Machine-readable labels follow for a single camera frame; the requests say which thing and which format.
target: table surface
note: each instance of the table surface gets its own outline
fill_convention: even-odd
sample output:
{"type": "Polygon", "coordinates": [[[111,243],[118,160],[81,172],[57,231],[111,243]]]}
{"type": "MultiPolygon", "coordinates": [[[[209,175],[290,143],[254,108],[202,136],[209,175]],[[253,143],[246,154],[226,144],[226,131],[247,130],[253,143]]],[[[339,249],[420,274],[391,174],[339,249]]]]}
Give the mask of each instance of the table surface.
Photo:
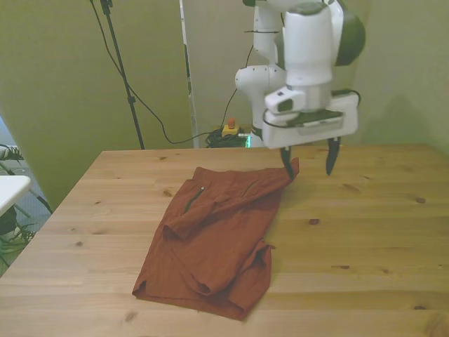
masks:
{"type": "Polygon", "coordinates": [[[14,205],[31,187],[27,176],[0,176],[0,216],[14,205]]]}
{"type": "Polygon", "coordinates": [[[278,152],[103,152],[0,279],[1,333],[440,336],[429,331],[449,310],[448,159],[421,145],[344,147],[328,177],[325,148],[295,154],[301,173],[267,235],[272,285],[245,322],[136,300],[131,290],[197,166],[280,167],[278,152]]]}

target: wooden table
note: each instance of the wooden table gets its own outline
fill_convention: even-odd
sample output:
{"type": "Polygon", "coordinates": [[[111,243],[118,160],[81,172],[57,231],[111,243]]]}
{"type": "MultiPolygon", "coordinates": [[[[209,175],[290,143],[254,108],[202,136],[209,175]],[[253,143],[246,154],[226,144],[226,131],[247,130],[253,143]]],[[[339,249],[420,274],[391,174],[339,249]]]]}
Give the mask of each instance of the wooden table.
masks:
{"type": "Polygon", "coordinates": [[[267,241],[272,285],[246,322],[130,294],[197,166],[281,166],[266,149],[103,152],[0,279],[0,335],[447,336],[449,161],[425,146],[297,148],[267,241]],[[438,329],[446,329],[444,323],[438,329]]]}

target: white object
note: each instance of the white object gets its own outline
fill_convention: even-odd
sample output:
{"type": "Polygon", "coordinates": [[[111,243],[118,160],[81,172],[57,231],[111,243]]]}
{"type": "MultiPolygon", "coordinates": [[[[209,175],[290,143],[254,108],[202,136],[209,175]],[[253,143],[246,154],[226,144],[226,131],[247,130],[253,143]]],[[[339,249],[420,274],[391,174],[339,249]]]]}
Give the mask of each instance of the white object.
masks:
{"type": "Polygon", "coordinates": [[[0,216],[31,188],[27,176],[0,176],[0,216]]]}
{"type": "Polygon", "coordinates": [[[266,122],[263,125],[264,143],[268,148],[279,148],[351,135],[358,129],[357,106],[358,96],[355,93],[342,95],[331,99],[327,106],[327,110],[342,112],[341,117],[312,121],[291,128],[283,126],[294,119],[297,113],[275,114],[267,110],[264,115],[266,122]]]}
{"type": "Polygon", "coordinates": [[[283,29],[287,86],[303,88],[332,81],[334,49],[330,9],[316,15],[287,12],[283,29]]]}
{"type": "MultiPolygon", "coordinates": [[[[326,4],[331,3],[331,0],[324,1],[326,4]]],[[[340,43],[342,41],[343,32],[343,22],[344,22],[344,11],[341,5],[337,2],[329,5],[330,15],[332,16],[332,29],[334,34],[334,51],[335,57],[333,62],[337,60],[338,50],[340,49],[340,43]]]]}
{"type": "Polygon", "coordinates": [[[270,65],[276,62],[276,45],[273,43],[276,34],[282,29],[279,13],[273,11],[265,1],[257,1],[254,12],[254,50],[269,60],[270,65]]]}

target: white shelf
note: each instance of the white shelf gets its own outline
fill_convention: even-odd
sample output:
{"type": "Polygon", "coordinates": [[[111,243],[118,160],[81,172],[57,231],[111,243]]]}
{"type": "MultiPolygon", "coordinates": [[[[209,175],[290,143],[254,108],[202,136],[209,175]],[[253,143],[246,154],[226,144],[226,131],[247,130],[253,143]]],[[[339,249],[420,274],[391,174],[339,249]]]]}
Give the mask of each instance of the white shelf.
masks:
{"type": "Polygon", "coordinates": [[[27,176],[0,176],[0,216],[31,188],[27,176]]]}

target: rust-colored cloth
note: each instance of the rust-colored cloth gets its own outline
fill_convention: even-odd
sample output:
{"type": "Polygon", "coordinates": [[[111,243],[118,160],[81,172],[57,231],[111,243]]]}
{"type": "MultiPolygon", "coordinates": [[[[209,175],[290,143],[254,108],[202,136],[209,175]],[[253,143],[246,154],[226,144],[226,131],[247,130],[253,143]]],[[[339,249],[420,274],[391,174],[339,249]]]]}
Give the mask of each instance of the rust-colored cloth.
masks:
{"type": "Polygon", "coordinates": [[[273,247],[263,237],[290,183],[284,168],[197,168],[168,206],[133,295],[244,319],[269,288],[273,247]]]}

